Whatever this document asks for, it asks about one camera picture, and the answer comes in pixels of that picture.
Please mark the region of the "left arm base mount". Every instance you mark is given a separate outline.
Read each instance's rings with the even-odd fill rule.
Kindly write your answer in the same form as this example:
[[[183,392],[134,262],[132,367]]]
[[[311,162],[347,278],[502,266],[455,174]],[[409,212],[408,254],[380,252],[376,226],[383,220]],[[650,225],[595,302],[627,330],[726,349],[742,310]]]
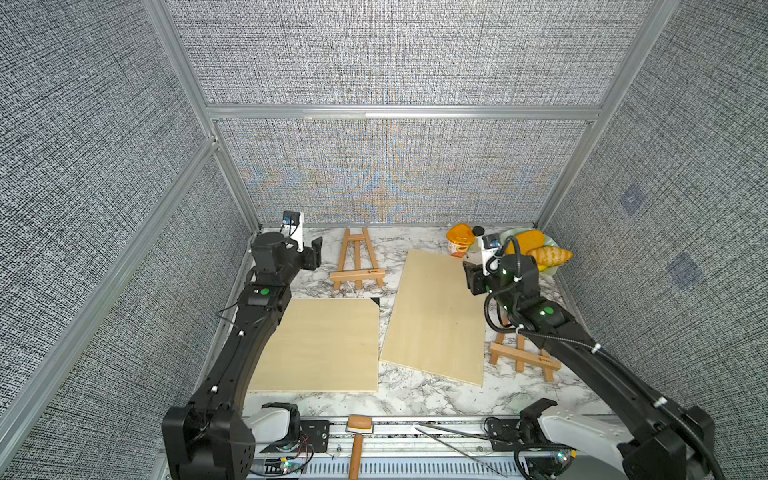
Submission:
[[[293,455],[301,446],[309,446],[314,453],[326,453],[331,423],[328,420],[301,420],[298,427],[290,427],[287,436],[279,441],[258,447],[259,453]]]

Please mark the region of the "wooden handled mallet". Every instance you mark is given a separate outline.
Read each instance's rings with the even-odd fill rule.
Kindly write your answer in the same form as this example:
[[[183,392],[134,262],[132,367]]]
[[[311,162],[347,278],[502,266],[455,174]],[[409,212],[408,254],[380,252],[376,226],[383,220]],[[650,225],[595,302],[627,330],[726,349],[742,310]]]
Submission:
[[[372,434],[373,430],[372,417],[363,415],[351,415],[348,417],[346,432],[354,435],[348,471],[349,480],[359,479],[364,438],[366,435]]]

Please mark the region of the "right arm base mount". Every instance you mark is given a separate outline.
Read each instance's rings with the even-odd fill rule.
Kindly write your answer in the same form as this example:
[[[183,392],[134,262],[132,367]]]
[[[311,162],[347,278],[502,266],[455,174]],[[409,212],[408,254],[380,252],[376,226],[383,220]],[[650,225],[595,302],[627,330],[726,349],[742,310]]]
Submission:
[[[513,454],[524,479],[558,479],[573,462],[573,452],[564,444],[547,440],[532,421],[486,417],[483,431],[494,451]]]

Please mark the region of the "light wooden board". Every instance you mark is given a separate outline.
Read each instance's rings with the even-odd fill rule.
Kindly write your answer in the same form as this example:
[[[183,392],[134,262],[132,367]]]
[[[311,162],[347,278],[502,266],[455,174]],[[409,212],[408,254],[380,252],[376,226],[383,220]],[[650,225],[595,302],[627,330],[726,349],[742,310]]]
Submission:
[[[410,250],[380,359],[480,386],[486,333],[483,302],[482,296],[468,290],[461,259]]]
[[[369,298],[291,301],[247,391],[377,391],[379,319],[379,305]]]

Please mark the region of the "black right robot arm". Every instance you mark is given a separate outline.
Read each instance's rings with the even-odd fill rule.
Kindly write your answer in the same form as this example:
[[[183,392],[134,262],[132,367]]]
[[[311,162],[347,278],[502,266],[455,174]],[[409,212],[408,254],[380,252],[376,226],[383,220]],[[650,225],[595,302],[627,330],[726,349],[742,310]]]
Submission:
[[[519,415],[514,436],[497,437],[525,479],[557,478],[566,452],[583,452],[629,479],[724,478],[714,455],[715,424],[698,406],[683,408],[640,379],[593,339],[564,307],[543,297],[536,260],[519,240],[486,235],[479,264],[463,264],[467,287],[483,295],[487,325],[498,334],[531,340],[584,381],[618,416],[625,430],[556,412],[538,400]]]

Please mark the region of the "orange round bread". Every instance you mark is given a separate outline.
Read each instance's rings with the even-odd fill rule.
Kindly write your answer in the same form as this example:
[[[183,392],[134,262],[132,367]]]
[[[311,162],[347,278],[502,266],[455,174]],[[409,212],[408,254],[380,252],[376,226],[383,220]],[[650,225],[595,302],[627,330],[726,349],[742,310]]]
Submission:
[[[515,235],[520,253],[528,255],[530,251],[541,248],[545,245],[546,236],[538,230],[528,230]]]

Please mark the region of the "light green plate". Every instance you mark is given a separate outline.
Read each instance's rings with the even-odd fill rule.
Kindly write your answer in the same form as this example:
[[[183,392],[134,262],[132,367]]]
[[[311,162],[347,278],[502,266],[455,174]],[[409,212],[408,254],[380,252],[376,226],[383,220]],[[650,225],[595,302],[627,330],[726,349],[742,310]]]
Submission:
[[[508,230],[506,230],[506,231],[504,231],[504,232],[502,232],[500,234],[500,240],[501,240],[501,242],[504,242],[510,236],[515,236],[517,234],[524,233],[524,232],[527,232],[527,231],[531,231],[531,228],[528,228],[528,227],[510,228],[510,229],[508,229]],[[551,246],[551,247],[556,247],[556,248],[560,247],[560,245],[554,239],[552,239],[550,236],[544,235],[544,238],[545,238],[544,246]],[[548,276],[554,276],[557,273],[557,271],[558,271],[558,266],[551,266],[551,267],[547,267],[546,269],[541,271],[541,274],[548,275]]]

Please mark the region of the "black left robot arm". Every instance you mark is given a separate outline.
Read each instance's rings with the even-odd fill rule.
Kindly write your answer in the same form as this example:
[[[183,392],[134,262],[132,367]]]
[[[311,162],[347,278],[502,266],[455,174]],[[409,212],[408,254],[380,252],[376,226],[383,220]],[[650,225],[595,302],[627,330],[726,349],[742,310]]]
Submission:
[[[292,281],[299,271],[321,265],[322,246],[322,237],[304,245],[280,232],[254,238],[254,265],[235,302],[225,344],[186,405],[170,408],[162,420],[173,479],[245,479],[250,474],[256,441],[242,417],[248,385],[287,310]]]

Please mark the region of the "yellow striped bread loaf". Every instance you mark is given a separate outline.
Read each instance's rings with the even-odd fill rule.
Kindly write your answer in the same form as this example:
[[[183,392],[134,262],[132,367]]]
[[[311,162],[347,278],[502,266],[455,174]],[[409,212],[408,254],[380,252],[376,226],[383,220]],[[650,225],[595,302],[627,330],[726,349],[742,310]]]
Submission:
[[[532,249],[528,255],[534,258],[540,270],[557,267],[573,258],[571,251],[555,246],[541,246]]]

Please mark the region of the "orange lidded snack cup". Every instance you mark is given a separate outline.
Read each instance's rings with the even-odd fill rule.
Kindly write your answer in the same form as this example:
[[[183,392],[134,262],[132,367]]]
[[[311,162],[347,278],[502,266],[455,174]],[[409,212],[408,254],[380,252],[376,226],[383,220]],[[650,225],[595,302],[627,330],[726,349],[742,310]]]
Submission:
[[[450,254],[457,258],[465,257],[470,247],[476,242],[472,228],[465,223],[450,228],[446,233],[446,239],[449,242]]]

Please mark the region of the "wooden easel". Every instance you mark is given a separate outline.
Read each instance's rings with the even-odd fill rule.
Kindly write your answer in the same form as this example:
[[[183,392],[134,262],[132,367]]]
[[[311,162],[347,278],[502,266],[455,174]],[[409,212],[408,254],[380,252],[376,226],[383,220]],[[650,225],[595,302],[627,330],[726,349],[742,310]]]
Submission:
[[[369,229],[362,227],[359,233],[346,229],[341,240],[337,269],[329,279],[333,290],[340,291],[344,283],[353,283],[356,290],[363,288],[366,281],[374,281],[384,287],[386,270],[381,268],[376,257]]]
[[[554,382],[554,374],[562,369],[560,361],[544,349],[539,349],[537,353],[528,351],[526,349],[527,340],[522,335],[513,334],[513,345],[506,344],[507,337],[508,334],[495,333],[494,340],[488,348],[490,365],[497,365],[502,358],[508,359],[514,362],[517,373],[524,373],[527,367],[535,367],[542,370],[543,377],[547,382]]]

